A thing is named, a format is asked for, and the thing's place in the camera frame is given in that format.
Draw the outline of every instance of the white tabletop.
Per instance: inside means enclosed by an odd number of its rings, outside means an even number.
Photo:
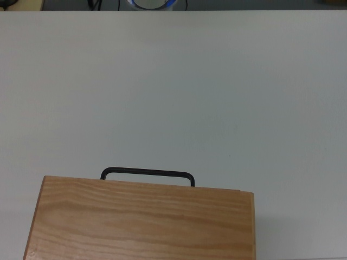
[[[109,166],[254,192],[259,260],[347,257],[347,11],[0,24],[1,259],[23,256],[44,175]]]

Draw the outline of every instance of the black metal handle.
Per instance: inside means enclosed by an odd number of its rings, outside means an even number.
[[[187,178],[190,180],[190,186],[191,187],[195,186],[194,177],[188,172],[173,172],[173,171],[147,170],[147,169],[136,169],[136,168],[109,167],[103,170],[100,179],[106,180],[106,176],[112,172]]]

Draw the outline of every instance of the black cable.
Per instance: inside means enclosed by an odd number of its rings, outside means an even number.
[[[90,11],[93,11],[93,0],[87,0]]]
[[[102,0],[99,0],[98,11],[100,11],[100,10],[101,10],[101,5],[102,5]]]
[[[92,6],[92,11],[95,10],[95,7],[97,7],[98,3],[99,3],[100,0],[97,0],[96,3]]]
[[[2,3],[0,4],[0,7],[2,9],[4,9],[4,11],[7,11],[7,8],[10,7],[11,5],[14,5],[15,3],[17,3],[18,0],[14,0],[11,2],[11,0],[4,0],[2,1]]]

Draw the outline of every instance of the floor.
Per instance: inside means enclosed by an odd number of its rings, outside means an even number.
[[[344,2],[325,4],[324,2]],[[208,10],[321,10],[347,9],[347,0],[188,0],[188,11]],[[44,0],[47,11],[89,10],[87,0]],[[185,0],[177,0],[174,10],[184,10]],[[118,10],[117,0],[103,0],[101,10]],[[126,0],[120,0],[120,10],[129,10]]]

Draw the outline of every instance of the wooden surface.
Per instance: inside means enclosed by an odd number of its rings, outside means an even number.
[[[7,8],[7,11],[41,11],[43,0],[18,0],[17,3]]]
[[[253,194],[45,177],[24,259],[255,259]]]

